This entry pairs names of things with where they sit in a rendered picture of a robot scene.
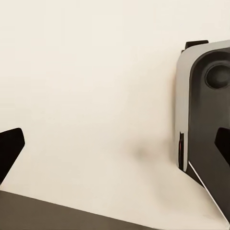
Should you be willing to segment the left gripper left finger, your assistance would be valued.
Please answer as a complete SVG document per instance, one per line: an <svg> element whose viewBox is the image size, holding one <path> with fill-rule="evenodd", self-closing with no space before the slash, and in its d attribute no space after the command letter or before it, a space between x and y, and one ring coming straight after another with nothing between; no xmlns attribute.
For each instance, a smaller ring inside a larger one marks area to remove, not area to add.
<svg viewBox="0 0 230 230"><path fill-rule="evenodd" d="M0 185L25 146L20 127L0 133Z"/></svg>

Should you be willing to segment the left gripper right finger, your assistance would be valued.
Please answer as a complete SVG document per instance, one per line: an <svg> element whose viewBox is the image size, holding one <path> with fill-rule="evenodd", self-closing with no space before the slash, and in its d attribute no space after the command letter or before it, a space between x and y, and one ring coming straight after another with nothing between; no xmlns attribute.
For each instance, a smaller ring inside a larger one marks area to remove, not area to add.
<svg viewBox="0 0 230 230"><path fill-rule="evenodd" d="M214 143L230 166L230 130L220 127Z"/></svg>

